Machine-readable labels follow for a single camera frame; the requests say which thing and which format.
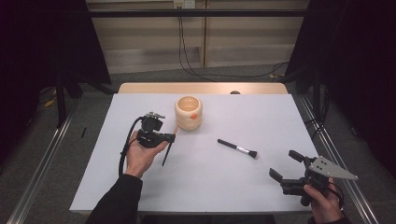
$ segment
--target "metal rail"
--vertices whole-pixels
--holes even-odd
[[[302,98],[302,102],[304,105],[304,109],[308,114],[309,118],[314,119],[315,115],[313,112],[313,106],[311,102],[308,100],[307,97]],[[316,122],[314,122],[314,127],[318,132],[320,140],[325,146],[327,152],[329,153],[332,161],[337,165],[341,166],[342,168],[347,170],[347,166],[344,163],[341,155],[339,154],[337,148],[335,147],[332,139],[330,138],[329,134],[327,133],[324,127],[319,126]],[[364,223],[366,224],[378,224],[378,220],[375,217],[373,210],[371,209],[370,204],[367,202],[366,197],[364,196],[363,192],[359,188],[356,181],[353,180],[342,180],[346,190],[348,191],[353,203],[355,204],[356,208],[358,209],[359,213],[361,214],[361,218],[363,219]]]
[[[18,201],[17,206],[14,208],[14,211],[8,219],[7,224],[22,224],[26,219],[26,216],[30,208],[32,207],[32,204],[35,201],[35,196],[40,190],[41,184],[43,183],[47,171],[50,168],[50,164],[55,157],[55,154],[58,151],[62,140],[64,139],[64,135],[69,127],[71,118],[76,112],[79,101],[80,99],[74,102],[71,111],[66,118],[66,121],[59,129],[55,131],[55,134],[53,135],[52,140],[47,147],[43,159],[35,170],[35,174],[33,175],[26,190]]]

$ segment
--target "power outlet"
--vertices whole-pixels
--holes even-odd
[[[184,8],[184,0],[174,0],[174,9]]]
[[[184,7],[186,9],[195,9],[195,0],[184,0]]]

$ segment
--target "cable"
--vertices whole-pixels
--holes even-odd
[[[332,183],[332,182],[330,182],[330,184],[334,185],[334,186],[341,192],[341,195],[340,195],[337,191],[335,191],[335,190],[333,190],[333,189],[331,189],[331,188],[327,188],[327,190],[328,190],[329,192],[331,192],[332,194],[334,194],[335,196],[338,197],[338,206],[339,206],[340,209],[341,209],[341,208],[344,207],[344,192],[343,192],[343,191],[341,190],[341,188],[338,187],[336,184],[334,184],[334,183]]]
[[[178,60],[179,60],[179,62],[180,62],[181,67],[182,67],[183,70],[184,70],[186,73],[188,73],[188,74],[191,74],[191,75],[194,75],[194,76],[197,76],[197,77],[200,77],[200,78],[203,78],[203,79],[206,79],[206,80],[215,82],[215,80],[212,80],[212,79],[210,79],[210,78],[202,77],[202,76],[198,75],[198,74],[191,68],[190,62],[189,62],[189,57],[187,57],[186,43],[185,43],[185,41],[184,41],[184,32],[183,32],[183,30],[184,30],[184,28],[183,28],[183,20],[181,19],[181,17],[178,17],[178,33],[179,33],[179,36],[178,36]],[[189,68],[190,68],[191,71],[187,70],[187,69],[184,67],[183,62],[181,61],[181,44],[182,44],[182,43],[183,43],[183,49],[184,49],[184,54],[185,54],[185,57],[186,57],[186,60],[187,60],[187,64],[188,64],[188,66],[189,66]]]
[[[310,120],[307,120],[307,121],[304,122],[305,125],[309,123],[309,126],[306,126],[306,128],[309,128],[314,123],[318,124],[317,129],[311,135],[311,140],[314,140],[314,138],[317,135],[317,133],[322,128],[324,128],[324,122],[326,121],[327,113],[329,112],[329,107],[330,107],[330,94],[329,94],[329,92],[328,92],[328,90],[326,88],[325,89],[325,94],[324,94],[323,106],[322,106],[322,108],[320,110],[319,119],[310,119]]]
[[[182,69],[188,74],[191,74],[191,75],[194,75],[194,76],[197,76],[197,77],[200,77],[200,78],[212,81],[212,82],[216,82],[216,81],[213,79],[210,79],[208,77],[247,77],[247,78],[265,77],[265,76],[273,74],[277,69],[281,68],[284,64],[289,63],[289,62],[276,63],[276,64],[274,64],[272,71],[265,73],[265,74],[259,74],[259,75],[254,75],[254,76],[234,76],[234,75],[211,74],[211,73],[198,74],[194,69],[192,69],[192,67],[190,65],[189,57],[187,55],[186,43],[185,43],[185,39],[184,39],[183,19],[181,17],[178,17],[178,28],[179,28],[178,59],[179,59]],[[184,56],[186,58],[187,65],[188,65],[188,68],[190,69],[190,71],[183,65],[183,62],[181,61],[181,45],[183,45]]]
[[[136,123],[137,123],[139,120],[143,120],[143,117],[139,117],[138,119],[136,119],[136,120],[134,121],[134,123],[132,124],[131,129],[130,129],[129,132],[128,132],[128,135],[126,136],[125,145],[124,145],[124,148],[123,148],[123,150],[122,150],[122,152],[121,152],[121,158],[120,158],[120,164],[119,164],[119,175],[122,175],[122,173],[123,173],[123,164],[124,164],[125,157],[126,157],[126,154],[127,154],[127,152],[128,152],[129,146],[132,144],[132,142],[133,142],[134,140],[136,140],[136,139],[134,139],[134,140],[132,140],[131,142],[129,142],[129,139],[131,138],[131,134],[132,134],[132,132],[134,131],[134,126],[136,125]]]

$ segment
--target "black brush handle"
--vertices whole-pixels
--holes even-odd
[[[226,141],[224,141],[224,140],[221,140],[221,139],[218,139],[218,143],[222,143],[223,145],[225,145],[225,146],[227,146],[227,147],[237,148],[237,146],[236,146],[236,145],[234,145],[234,144],[231,144],[231,143],[229,143],[229,142],[226,142]]]

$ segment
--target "wall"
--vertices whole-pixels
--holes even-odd
[[[87,0],[89,9],[171,9],[173,1]],[[307,0],[197,0],[196,8],[305,9]],[[192,67],[290,59],[303,18],[182,18]],[[178,18],[93,19],[110,73],[177,69]]]

